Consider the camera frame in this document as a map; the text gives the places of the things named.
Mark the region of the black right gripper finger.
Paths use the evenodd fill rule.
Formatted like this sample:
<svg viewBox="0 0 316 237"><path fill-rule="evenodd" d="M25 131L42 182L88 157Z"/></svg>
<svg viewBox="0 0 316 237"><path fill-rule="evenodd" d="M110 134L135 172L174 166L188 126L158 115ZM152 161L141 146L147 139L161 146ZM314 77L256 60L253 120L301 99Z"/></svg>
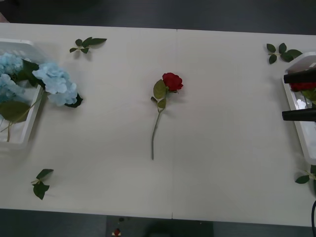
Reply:
<svg viewBox="0 0 316 237"><path fill-rule="evenodd" d="M305 70L295 73L286 74L283 77L284 83L308 83L316 81L315 70Z"/></svg>
<svg viewBox="0 0 316 237"><path fill-rule="evenodd" d="M316 122L315 109L300 109L292 111L283 111L282 119L284 121L311 121Z"/></svg>

